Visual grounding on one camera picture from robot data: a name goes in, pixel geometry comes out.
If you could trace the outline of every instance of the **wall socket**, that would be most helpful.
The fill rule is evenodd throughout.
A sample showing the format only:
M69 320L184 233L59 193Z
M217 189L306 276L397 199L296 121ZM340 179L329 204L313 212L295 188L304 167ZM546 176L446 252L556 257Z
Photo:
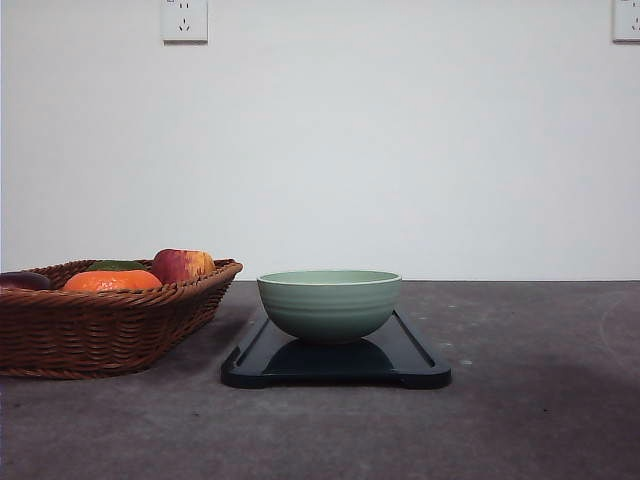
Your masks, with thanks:
M165 42L208 41L208 0L161 0L160 8Z
M613 41L640 42L640 0L613 0Z

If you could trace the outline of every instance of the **ceramic bowl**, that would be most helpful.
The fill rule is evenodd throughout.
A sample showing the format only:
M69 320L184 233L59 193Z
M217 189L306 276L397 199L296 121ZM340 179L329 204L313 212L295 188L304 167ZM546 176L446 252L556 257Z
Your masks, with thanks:
M380 328L400 293L400 275L366 270L306 270L258 278L269 318L311 343L347 343Z

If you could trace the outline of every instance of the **apple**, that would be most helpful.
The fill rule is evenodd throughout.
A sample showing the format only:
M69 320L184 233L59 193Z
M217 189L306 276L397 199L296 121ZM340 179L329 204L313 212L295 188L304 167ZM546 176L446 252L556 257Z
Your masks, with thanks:
M153 273L163 284L191 280L216 269L213 258L199 250L160 250L151 264Z

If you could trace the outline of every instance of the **black tray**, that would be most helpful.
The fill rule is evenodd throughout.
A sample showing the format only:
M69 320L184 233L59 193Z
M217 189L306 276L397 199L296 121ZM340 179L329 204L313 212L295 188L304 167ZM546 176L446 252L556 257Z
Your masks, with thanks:
M236 388L271 385L395 383L441 388L451 367L395 310L377 331L344 345L315 345L287 335L263 313L222 364L222 383Z

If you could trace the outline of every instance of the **bowl rim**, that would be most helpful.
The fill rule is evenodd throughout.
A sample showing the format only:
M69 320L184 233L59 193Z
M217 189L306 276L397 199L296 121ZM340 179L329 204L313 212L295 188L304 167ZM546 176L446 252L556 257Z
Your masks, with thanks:
M353 272L353 273L380 273L380 274L385 274L385 275L393 275L393 277L391 278L386 278L384 280L369 280L369 281L363 281L363 282L341 282L341 283L310 283L310 282L283 282L283 281L277 281L277 280L268 280L265 277L269 277L271 275L281 275L281 274L286 274L286 273L315 273L315 272L339 272L339 273L346 273L346 272ZM282 272L271 272L271 273L265 273L263 275L260 275L257 278L258 283L269 283L272 285L300 285L300 286L308 286L308 287L312 287L312 286L329 286L329 287L333 287L333 286L343 286L343 285L376 285L376 284L380 284L380 283L392 283L392 282L397 282L402 280L402 276L397 274L397 273L393 273L393 272L384 272L382 270L362 270L362 269L352 269L352 268L319 268L319 269L305 269L305 270L285 270Z

